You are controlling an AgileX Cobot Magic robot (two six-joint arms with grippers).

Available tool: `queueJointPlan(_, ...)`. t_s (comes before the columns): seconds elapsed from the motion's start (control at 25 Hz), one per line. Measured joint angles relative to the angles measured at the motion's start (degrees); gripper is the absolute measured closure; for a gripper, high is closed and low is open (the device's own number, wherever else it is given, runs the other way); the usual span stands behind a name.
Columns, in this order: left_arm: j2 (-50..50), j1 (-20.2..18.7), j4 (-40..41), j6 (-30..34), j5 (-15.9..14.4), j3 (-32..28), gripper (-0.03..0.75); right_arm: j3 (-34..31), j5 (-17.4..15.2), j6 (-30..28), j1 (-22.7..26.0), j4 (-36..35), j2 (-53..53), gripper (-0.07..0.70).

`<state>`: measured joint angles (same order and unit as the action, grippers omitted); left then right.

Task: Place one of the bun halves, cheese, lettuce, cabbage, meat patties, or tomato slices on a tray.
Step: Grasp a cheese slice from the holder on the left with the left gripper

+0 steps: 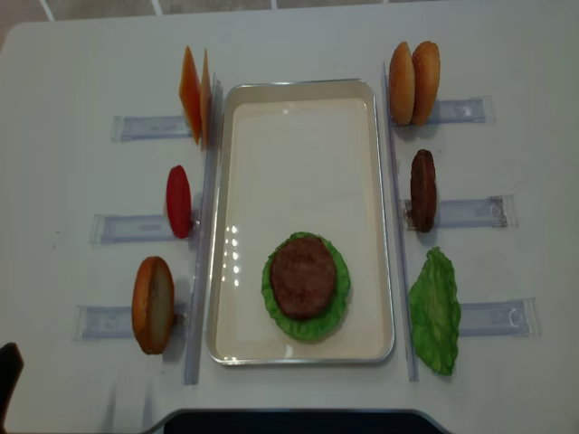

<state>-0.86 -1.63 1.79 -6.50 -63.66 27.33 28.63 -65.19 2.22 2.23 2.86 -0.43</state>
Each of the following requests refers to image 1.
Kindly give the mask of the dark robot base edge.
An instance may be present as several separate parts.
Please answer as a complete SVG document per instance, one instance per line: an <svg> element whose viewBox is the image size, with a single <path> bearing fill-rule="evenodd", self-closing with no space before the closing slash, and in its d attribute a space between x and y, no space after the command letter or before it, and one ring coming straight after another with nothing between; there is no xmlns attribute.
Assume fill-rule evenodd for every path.
<svg viewBox="0 0 579 434"><path fill-rule="evenodd" d="M165 433L444 433L410 411L211 410L178 414Z"/></svg>

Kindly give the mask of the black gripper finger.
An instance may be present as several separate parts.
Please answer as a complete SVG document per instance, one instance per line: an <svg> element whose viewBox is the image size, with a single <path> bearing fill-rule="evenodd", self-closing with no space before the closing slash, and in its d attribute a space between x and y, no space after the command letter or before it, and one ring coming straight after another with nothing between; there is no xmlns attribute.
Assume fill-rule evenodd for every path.
<svg viewBox="0 0 579 434"><path fill-rule="evenodd" d="M8 343L0 351L0 417L4 429L5 416L15 386L24 368L24 360L16 343Z"/></svg>

